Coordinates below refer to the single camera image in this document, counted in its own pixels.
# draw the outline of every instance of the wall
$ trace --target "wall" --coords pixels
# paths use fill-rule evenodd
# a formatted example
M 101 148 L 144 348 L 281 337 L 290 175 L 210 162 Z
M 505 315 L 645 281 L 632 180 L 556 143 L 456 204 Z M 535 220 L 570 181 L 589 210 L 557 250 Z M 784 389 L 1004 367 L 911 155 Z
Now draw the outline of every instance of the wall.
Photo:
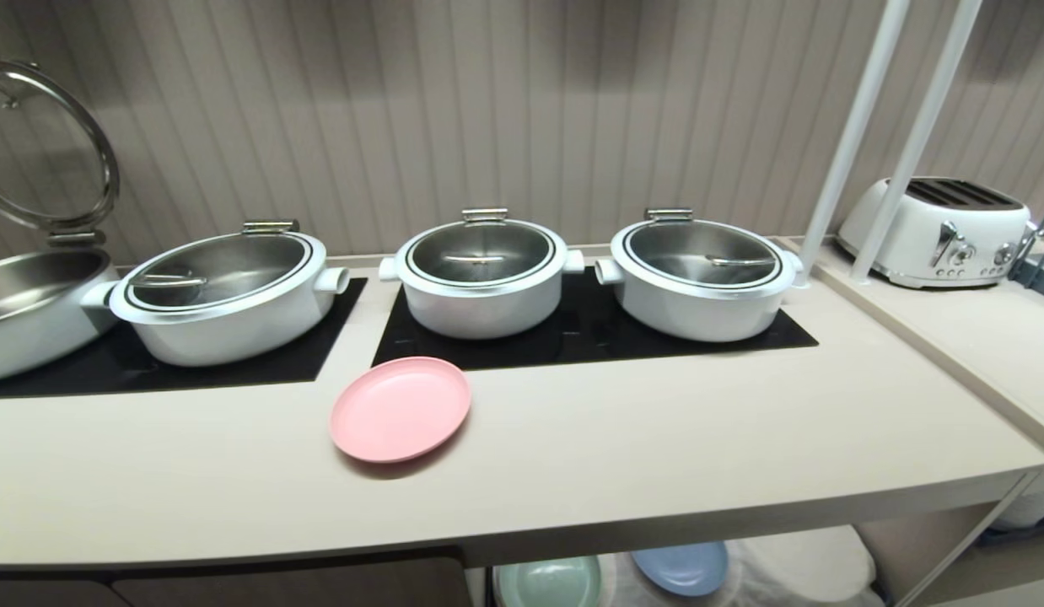
M 912 2 L 839 214 L 896 164 L 954 4 Z M 0 0 L 0 57 L 39 62 L 109 133 L 124 187 L 103 228 L 121 262 L 245 217 L 298 217 L 336 254 L 387 252 L 471 205 L 505 204 L 569 242 L 607 241 L 648 205 L 802 234 L 880 13 L 881 0 Z M 0 158 L 17 141 L 6 114 Z M 73 168 L 66 139 L 20 172 Z M 920 170 L 1042 207 L 1044 0 L 984 1 Z M 6 188 L 47 197 L 32 181 Z M 0 218 L 0 257 L 33 247 Z

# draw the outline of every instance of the toaster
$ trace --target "toaster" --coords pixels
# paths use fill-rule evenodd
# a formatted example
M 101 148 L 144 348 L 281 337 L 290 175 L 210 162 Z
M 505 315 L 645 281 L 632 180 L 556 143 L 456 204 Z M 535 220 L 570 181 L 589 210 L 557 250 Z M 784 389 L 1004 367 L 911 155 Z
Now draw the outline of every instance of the toaster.
M 887 188 L 888 180 L 871 186 L 837 231 L 849 253 L 860 251 Z M 1030 217 L 1022 203 L 970 181 L 912 178 L 872 266 L 911 288 L 994 284 L 1009 273 Z

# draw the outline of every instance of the shelf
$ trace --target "shelf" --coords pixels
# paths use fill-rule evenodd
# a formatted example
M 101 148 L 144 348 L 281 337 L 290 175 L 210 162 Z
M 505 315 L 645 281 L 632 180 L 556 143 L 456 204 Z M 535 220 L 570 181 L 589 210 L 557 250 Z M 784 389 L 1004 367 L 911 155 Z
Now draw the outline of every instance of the shelf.
M 1044 580 L 1044 535 L 1020 542 L 972 546 L 927 587 L 916 604 L 936 605 L 1039 580 Z

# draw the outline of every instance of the green plate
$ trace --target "green plate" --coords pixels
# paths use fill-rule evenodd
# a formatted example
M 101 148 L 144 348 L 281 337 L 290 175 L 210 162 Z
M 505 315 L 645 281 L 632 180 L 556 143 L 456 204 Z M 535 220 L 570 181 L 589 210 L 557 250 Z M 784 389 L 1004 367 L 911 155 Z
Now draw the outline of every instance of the green plate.
M 504 565 L 496 585 L 503 607 L 596 607 L 600 565 L 596 557 Z

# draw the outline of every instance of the induction cooktop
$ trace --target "induction cooktop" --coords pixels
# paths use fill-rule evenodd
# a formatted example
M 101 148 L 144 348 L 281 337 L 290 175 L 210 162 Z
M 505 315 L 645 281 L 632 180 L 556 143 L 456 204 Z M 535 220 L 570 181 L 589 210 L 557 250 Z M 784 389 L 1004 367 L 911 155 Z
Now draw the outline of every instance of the induction cooktop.
M 464 370 L 526 368 L 600 360 L 628 360 L 817 346 L 784 310 L 764 333 L 741 342 L 703 343 L 672 337 L 633 319 L 611 286 L 596 281 L 593 269 L 564 275 L 560 307 L 545 322 L 509 337 L 465 341 L 422 327 L 400 288 L 373 365 L 403 356 L 434 356 Z
M 313 381 L 349 319 L 366 279 L 353 279 L 323 321 L 293 342 L 263 354 L 209 368 L 179 368 L 157 360 L 128 323 L 90 345 L 20 375 L 0 380 L 0 397 L 113 395 Z

